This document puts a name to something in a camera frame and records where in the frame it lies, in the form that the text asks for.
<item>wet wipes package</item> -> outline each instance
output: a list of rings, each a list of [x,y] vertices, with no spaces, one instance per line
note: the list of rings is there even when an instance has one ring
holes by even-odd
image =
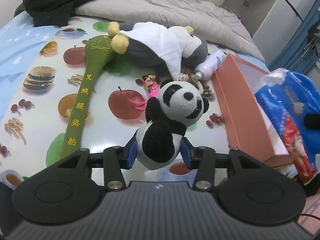
[[[304,117],[320,113],[320,94],[311,79],[279,68],[263,76],[255,97],[286,146],[298,174],[308,184],[320,172],[320,130]]]

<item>bottle cap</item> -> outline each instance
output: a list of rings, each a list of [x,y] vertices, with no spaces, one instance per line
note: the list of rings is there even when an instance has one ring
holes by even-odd
[[[203,77],[203,75],[202,75],[202,73],[201,73],[200,71],[198,71],[198,72],[195,73],[194,78],[195,78],[196,80],[200,80],[200,79],[202,79],[202,77]]]

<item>panda ear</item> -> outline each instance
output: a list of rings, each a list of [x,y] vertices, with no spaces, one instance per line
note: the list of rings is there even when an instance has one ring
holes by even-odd
[[[209,101],[206,98],[202,98],[203,101],[203,113],[206,113],[209,109]]]
[[[172,82],[172,79],[166,79],[162,82],[162,84],[160,85],[160,88],[162,88],[164,85],[168,84],[169,82]]]

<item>yellow pom-pom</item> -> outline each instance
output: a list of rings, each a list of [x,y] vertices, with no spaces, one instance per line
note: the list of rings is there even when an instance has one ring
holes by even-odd
[[[119,26],[119,23],[117,22],[111,22],[107,28],[108,34],[111,37],[116,36],[119,30],[120,30],[120,26]]]
[[[193,28],[192,28],[192,27],[186,26],[185,29],[187,30],[187,32],[188,32],[189,34],[192,34],[192,33],[193,33]]]
[[[129,38],[123,34],[117,34],[112,38],[111,47],[116,53],[124,54],[129,46]]]

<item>green handle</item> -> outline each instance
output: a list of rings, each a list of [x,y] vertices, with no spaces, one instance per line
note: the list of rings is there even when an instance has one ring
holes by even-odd
[[[111,38],[109,36],[100,35],[89,39],[85,45],[86,69],[69,118],[60,160],[81,147],[82,132],[93,88],[102,68],[115,55],[110,44]]]

